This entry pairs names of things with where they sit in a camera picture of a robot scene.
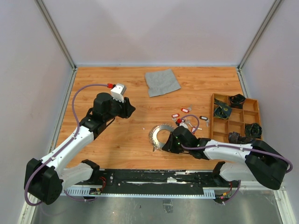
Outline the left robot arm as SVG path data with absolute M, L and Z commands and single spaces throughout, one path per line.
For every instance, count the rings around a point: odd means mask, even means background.
M 33 195 L 40 203 L 50 205 L 76 183 L 87 181 L 91 185 L 96 184 L 100 180 L 100 167 L 95 162 L 86 159 L 72 168 L 66 168 L 66 165 L 116 117 L 128 119 L 135 110 L 128 97 L 119 101 L 109 93 L 99 93 L 93 107 L 63 143 L 43 158 L 33 158 L 27 163 L 24 181 L 26 203 L 34 206 L 28 198 L 28 195 Z

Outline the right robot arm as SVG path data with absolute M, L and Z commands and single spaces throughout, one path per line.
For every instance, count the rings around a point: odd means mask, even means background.
M 293 168 L 289 159 L 262 140 L 224 143 L 196 138 L 182 126 L 170 133 L 162 150 L 174 154 L 188 152 L 196 159 L 218 160 L 211 176 L 218 187 L 232 181 L 257 181 L 266 188 L 278 190 L 284 176 Z

